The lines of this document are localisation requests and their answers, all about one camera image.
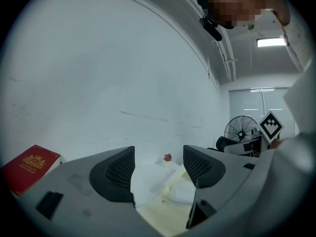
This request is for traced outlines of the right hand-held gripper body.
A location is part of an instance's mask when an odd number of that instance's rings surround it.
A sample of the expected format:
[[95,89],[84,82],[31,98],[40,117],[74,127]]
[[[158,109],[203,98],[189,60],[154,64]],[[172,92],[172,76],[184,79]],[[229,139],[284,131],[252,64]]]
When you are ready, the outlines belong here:
[[251,129],[251,139],[241,143],[240,151],[237,154],[259,156],[263,151],[270,149],[275,139],[279,139],[283,129],[282,123],[272,110],[269,110],[262,120]]

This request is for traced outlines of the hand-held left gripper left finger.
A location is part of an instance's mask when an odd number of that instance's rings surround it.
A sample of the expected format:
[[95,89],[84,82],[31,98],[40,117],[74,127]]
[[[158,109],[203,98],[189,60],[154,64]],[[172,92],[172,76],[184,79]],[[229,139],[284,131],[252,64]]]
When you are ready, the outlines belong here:
[[47,237],[157,237],[136,211],[133,146],[65,162],[19,199]]

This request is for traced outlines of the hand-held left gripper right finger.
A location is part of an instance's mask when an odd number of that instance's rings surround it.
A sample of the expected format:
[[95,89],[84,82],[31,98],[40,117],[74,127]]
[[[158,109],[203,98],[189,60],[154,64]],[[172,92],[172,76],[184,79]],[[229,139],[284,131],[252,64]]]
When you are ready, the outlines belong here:
[[310,155],[286,148],[258,158],[183,147],[195,185],[187,237],[263,237],[290,218],[311,184]]

